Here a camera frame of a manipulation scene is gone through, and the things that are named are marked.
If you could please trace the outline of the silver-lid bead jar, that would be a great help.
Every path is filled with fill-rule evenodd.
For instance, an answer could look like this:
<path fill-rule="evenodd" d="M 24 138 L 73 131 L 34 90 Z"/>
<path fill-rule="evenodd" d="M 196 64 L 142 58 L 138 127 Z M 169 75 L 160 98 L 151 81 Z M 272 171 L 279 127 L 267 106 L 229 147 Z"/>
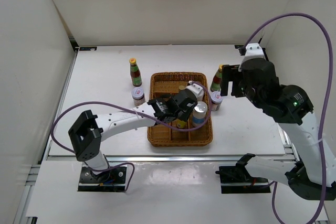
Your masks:
<path fill-rule="evenodd" d="M 207 110 L 207 104 L 203 101 L 198 101 L 192 112 L 192 125 L 194 127 L 198 127 L 205 121 Z"/>

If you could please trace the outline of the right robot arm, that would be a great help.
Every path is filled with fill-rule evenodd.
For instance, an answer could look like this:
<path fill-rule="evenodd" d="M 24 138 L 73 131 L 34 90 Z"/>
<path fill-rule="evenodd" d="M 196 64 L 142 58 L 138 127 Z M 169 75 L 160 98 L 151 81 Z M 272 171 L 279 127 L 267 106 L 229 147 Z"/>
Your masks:
<path fill-rule="evenodd" d="M 289 136 L 301 160 L 281 163 L 245 154 L 236 163 L 236 177 L 247 182 L 260 177 L 287 185 L 306 200 L 335 200 L 335 156 L 324 140 L 318 138 L 313 105 L 304 89 L 280 84 L 275 66 L 264 58 L 240 65 L 222 67 L 221 95 L 246 97 L 256 108 L 271 117 Z"/>

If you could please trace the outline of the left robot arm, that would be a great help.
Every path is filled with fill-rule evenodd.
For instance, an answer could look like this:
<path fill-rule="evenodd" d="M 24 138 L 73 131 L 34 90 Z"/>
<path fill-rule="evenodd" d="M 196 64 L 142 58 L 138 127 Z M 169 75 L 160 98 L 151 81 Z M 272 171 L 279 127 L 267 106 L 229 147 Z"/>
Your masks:
<path fill-rule="evenodd" d="M 197 95 L 184 89 L 176 95 L 163 95 L 126 111 L 94 115 L 86 110 L 68 131 L 76 159 L 93 168 L 91 174 L 98 182 L 105 182 L 110 169 L 100 151 L 101 142 L 126 131 L 186 118 L 196 105 Z"/>

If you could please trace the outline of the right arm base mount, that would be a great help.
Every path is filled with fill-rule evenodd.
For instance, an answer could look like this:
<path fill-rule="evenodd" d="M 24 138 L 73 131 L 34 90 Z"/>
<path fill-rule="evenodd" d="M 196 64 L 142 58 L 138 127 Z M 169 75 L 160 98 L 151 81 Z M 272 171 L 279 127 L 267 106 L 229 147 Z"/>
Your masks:
<path fill-rule="evenodd" d="M 245 154 L 235 166 L 220 166 L 215 172 L 219 176 L 222 194 L 257 194 L 270 193 L 274 182 L 261 177 L 251 177 L 245 170 L 248 161 L 255 154 Z"/>

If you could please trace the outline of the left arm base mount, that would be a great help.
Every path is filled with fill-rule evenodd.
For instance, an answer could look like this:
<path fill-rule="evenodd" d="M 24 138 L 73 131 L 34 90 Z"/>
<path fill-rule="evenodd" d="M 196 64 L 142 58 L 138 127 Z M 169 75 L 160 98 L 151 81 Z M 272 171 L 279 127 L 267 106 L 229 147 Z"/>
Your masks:
<path fill-rule="evenodd" d="M 83 166 L 79 175 L 77 191 L 79 192 L 105 192 L 125 193 L 134 175 L 133 163 L 125 162 L 113 166 L 111 170 L 98 175 Z"/>

